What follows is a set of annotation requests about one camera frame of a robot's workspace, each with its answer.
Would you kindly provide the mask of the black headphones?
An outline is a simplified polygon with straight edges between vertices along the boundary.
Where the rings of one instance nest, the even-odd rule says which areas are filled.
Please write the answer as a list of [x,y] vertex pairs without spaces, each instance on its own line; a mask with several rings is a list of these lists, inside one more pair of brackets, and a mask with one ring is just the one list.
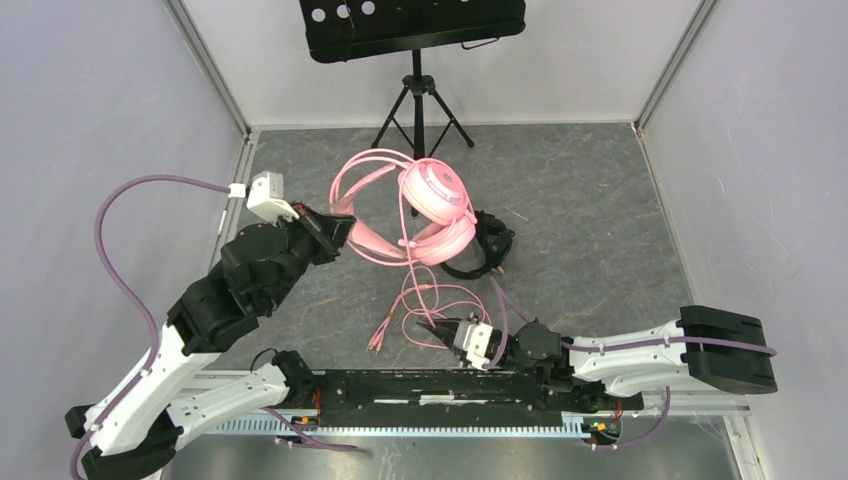
[[441,263],[441,269],[455,279],[477,280],[488,273],[502,273],[503,262],[514,244],[515,232],[502,220],[483,210],[475,210],[474,214],[477,219],[474,239],[483,253],[483,263],[469,271],[455,269],[446,262]]

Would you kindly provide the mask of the pink headphones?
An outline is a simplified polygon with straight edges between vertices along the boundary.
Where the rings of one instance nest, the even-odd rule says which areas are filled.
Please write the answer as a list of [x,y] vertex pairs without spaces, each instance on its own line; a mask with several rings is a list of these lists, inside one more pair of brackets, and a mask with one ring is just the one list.
[[[397,181],[397,206],[409,205],[429,221],[411,236],[401,216],[401,236],[395,242],[372,230],[354,205],[365,187],[392,173]],[[471,243],[478,224],[467,189],[448,164],[385,148],[368,149],[348,159],[331,183],[329,204],[334,214],[355,218],[347,245],[362,258],[384,266],[434,266],[450,260]]]

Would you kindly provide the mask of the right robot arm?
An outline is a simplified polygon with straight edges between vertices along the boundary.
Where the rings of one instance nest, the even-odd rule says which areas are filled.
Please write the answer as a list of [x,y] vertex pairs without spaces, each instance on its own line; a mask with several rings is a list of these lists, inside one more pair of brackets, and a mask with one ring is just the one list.
[[514,333],[461,320],[444,343],[465,365],[520,373],[602,408],[616,398],[681,383],[736,395],[777,392],[762,322],[703,305],[656,327],[607,337],[567,337],[533,320]]

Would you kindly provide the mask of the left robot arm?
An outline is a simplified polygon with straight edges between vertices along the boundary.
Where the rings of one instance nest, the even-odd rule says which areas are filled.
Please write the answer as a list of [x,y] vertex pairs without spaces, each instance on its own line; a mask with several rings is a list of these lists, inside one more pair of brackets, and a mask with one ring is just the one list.
[[226,386],[178,403],[186,383],[272,315],[311,266],[334,261],[344,246],[364,250],[366,224],[348,212],[321,214],[295,203],[291,217],[241,229],[219,261],[190,284],[153,330],[139,364],[103,400],[71,408],[75,479],[142,479],[165,467],[198,435],[244,413],[306,405],[316,383],[303,358],[282,351]]

